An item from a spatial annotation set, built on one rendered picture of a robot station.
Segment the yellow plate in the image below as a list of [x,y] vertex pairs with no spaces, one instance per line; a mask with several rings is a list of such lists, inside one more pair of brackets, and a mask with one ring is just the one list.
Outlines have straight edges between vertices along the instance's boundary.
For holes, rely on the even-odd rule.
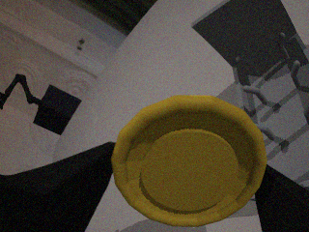
[[174,96],[120,130],[112,174],[143,217],[200,227],[246,206],[262,185],[266,153],[262,132],[242,109],[214,96]]

